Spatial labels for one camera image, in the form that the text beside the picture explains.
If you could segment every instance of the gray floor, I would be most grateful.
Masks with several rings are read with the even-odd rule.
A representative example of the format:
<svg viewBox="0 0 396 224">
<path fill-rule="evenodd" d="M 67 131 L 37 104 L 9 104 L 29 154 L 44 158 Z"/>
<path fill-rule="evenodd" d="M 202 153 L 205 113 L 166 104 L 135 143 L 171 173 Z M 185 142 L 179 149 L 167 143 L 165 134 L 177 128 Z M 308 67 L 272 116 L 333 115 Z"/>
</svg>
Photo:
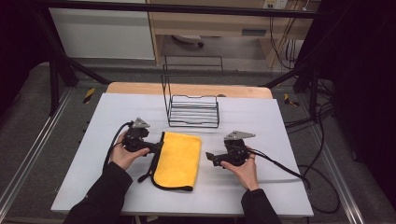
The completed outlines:
<svg viewBox="0 0 396 224">
<path fill-rule="evenodd" d="M 275 76 L 280 69 L 271 71 L 262 64 L 264 57 L 257 51 L 258 43 L 251 39 L 224 37 L 207 37 L 203 49 L 194 45 L 178 43 L 175 39 L 165 39 L 164 54 L 195 54 L 210 55 L 216 53 L 224 59 L 224 67 L 227 73 L 223 78 L 184 79 L 180 82 L 193 83 L 217 83 L 239 84 L 257 86 Z M 103 77 L 117 81 L 135 82 L 160 82 L 161 67 L 147 62 L 131 62 L 127 66 L 119 65 L 92 69 Z M 96 86 L 96 91 L 86 105 L 82 101 L 91 85 L 89 80 L 83 80 L 84 86 L 73 89 L 73 94 L 65 107 L 59 122 L 52 131 L 46 145 L 35 162 L 30 174 L 27 176 L 19 194 L 7 211 L 7 220 L 16 217 L 33 218 L 42 222 L 43 219 L 55 223 L 62 220 L 64 215 L 50 211 L 51 204 L 56 196 L 55 189 L 62 184 L 67 169 L 78 150 L 78 141 L 84 135 L 88 127 L 87 121 L 92 113 L 106 86 Z M 306 101 L 304 94 L 293 94 L 289 86 L 293 80 L 288 80 L 281 87 L 273 89 L 274 97 L 279 102 L 279 108 L 285 121 L 306 118 L 302 106 L 287 105 L 284 103 L 284 93 L 290 95 L 292 101 Z M 0 190 L 4 192 L 19 165 L 23 162 L 30 146 L 35 141 L 41 128 L 44 126 L 50 111 L 50 83 L 49 71 L 46 66 L 38 66 L 31 72 L 22 91 L 21 99 L 12 106 L 0 119 L 0 156 L 3 169 L 0 170 Z M 351 194 L 359 207 L 365 223 L 396 223 L 396 213 L 388 200 L 379 189 L 363 163 L 351 159 L 351 151 L 345 137 L 338 125 L 337 119 L 328 117 L 324 120 L 324 132 L 326 144 L 331 150 L 342 175 L 350 188 Z M 318 151 L 318 142 L 315 138 L 314 129 L 303 129 L 290 134 L 290 143 L 298 164 L 308 164 Z M 329 176 L 328 169 L 322 158 L 315 165 L 322 173 Z M 309 196 L 311 203 L 319 208 L 329 210 L 334 208 L 336 200 L 329 185 L 315 173 L 308 175 L 312 182 L 312 195 Z M 315 211 L 311 223 L 349 223 L 344 207 L 331 215 Z"/>
</svg>

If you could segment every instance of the person's hand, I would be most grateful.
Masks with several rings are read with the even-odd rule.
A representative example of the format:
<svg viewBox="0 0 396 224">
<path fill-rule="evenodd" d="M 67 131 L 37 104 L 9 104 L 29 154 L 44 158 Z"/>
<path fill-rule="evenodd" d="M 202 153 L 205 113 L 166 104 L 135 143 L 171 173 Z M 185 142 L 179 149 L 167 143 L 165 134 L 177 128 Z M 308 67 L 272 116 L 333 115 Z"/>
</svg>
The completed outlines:
<svg viewBox="0 0 396 224">
<path fill-rule="evenodd" d="M 117 144 L 114 146 L 110 156 L 110 161 L 114 161 L 123 170 L 127 170 L 136 158 L 149 153 L 149 149 L 147 147 L 142 148 L 136 152 L 130 152 L 125 149 L 122 146 L 122 139 L 125 134 L 126 132 L 120 134 L 119 139 L 117 140 Z"/>
<path fill-rule="evenodd" d="M 247 161 L 241 166 L 234 166 L 227 161 L 222 161 L 220 164 L 227 170 L 233 172 L 245 189 L 253 191 L 254 189 L 260 188 L 259 181 L 257 180 L 255 157 L 256 155 L 249 154 Z"/>
</svg>

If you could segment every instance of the table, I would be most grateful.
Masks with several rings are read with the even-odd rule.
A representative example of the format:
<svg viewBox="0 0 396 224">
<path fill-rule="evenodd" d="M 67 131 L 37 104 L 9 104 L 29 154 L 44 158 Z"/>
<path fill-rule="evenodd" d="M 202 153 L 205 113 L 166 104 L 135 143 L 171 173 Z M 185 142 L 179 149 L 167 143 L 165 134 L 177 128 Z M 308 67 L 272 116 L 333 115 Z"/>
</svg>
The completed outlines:
<svg viewBox="0 0 396 224">
<path fill-rule="evenodd" d="M 271 99 L 268 89 L 172 84 L 173 91 L 193 91 L 192 87 L 201 94 L 211 92 L 233 96 L 235 90 L 245 89 L 246 92 L 241 92 L 244 98 L 218 98 L 221 119 L 217 129 L 169 128 L 161 84 L 111 84 L 107 93 L 101 97 L 51 210 L 67 213 L 85 196 L 101 174 L 106 151 L 117 129 L 122 123 L 136 117 L 151 125 L 148 128 L 149 136 L 146 138 L 149 142 L 158 142 L 162 131 L 199 135 L 202 138 L 201 158 L 193 192 L 156 189 L 149 180 L 137 183 L 137 178 L 145 174 L 149 168 L 152 155 L 134 161 L 127 170 L 134 183 L 125 196 L 122 208 L 124 215 L 242 216 L 240 200 L 245 190 L 233 174 L 220 167 L 214 167 L 212 162 L 205 158 L 206 151 L 216 155 L 225 153 L 222 139 L 227 133 L 234 131 L 235 127 L 237 131 L 257 135 L 247 139 L 247 145 L 262 150 L 273 160 L 298 172 L 277 102 Z M 287 174 L 269 161 L 256 162 L 260 186 L 279 216 L 313 216 L 300 179 Z"/>
</svg>

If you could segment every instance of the black wire rack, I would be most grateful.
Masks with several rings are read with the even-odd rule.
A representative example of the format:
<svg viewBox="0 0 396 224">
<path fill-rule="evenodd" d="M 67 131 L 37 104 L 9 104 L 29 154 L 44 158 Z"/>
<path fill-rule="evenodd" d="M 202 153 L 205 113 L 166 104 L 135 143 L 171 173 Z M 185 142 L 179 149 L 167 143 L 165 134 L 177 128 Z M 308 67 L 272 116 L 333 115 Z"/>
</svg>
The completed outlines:
<svg viewBox="0 0 396 224">
<path fill-rule="evenodd" d="M 188 59 L 186 63 L 170 63 L 173 57 Z M 205 59 L 210 63 L 198 63 Z M 165 101 L 166 116 L 169 127 L 193 127 L 193 128 L 218 128 L 219 127 L 219 102 L 216 95 L 189 96 L 185 94 L 172 94 L 171 77 L 217 77 L 210 75 L 186 75 L 177 74 L 172 68 L 189 67 L 218 70 L 223 72 L 222 58 L 220 56 L 164 56 L 163 75 L 163 99 Z"/>
</svg>

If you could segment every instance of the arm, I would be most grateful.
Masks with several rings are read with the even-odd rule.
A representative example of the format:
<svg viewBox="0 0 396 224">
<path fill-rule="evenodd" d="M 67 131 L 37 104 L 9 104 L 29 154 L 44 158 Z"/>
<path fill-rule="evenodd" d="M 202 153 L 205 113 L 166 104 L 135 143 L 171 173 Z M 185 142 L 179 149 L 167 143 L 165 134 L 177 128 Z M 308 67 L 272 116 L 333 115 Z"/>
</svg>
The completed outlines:
<svg viewBox="0 0 396 224">
<path fill-rule="evenodd" d="M 149 152 L 148 148 L 136 152 L 127 151 L 120 144 L 124 135 L 122 133 L 119 136 L 118 143 L 113 148 L 111 163 L 92 185 L 85 198 L 73 206 L 64 221 L 65 224 L 117 222 L 125 193 L 133 182 L 125 170 L 136 158 Z"/>
<path fill-rule="evenodd" d="M 247 224 L 281 223 L 264 191 L 260 189 L 254 160 L 255 155 L 251 154 L 241 166 L 233 166 L 226 161 L 222 161 L 221 165 L 233 172 L 247 190 L 241 202 Z"/>
</svg>

